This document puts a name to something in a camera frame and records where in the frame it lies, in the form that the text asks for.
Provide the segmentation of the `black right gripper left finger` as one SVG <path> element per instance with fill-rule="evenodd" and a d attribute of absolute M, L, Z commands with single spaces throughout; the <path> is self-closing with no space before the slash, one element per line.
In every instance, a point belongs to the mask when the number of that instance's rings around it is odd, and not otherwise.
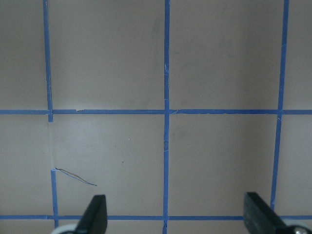
<path fill-rule="evenodd" d="M 75 228 L 76 234 L 104 234 L 108 225 L 105 195 L 93 196 Z"/>

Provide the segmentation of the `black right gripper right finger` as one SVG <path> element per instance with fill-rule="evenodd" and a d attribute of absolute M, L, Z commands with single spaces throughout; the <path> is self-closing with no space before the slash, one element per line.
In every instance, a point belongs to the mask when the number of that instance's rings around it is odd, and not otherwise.
<path fill-rule="evenodd" d="M 281 234 L 286 224 L 256 193 L 244 195 L 244 225 L 250 234 Z"/>

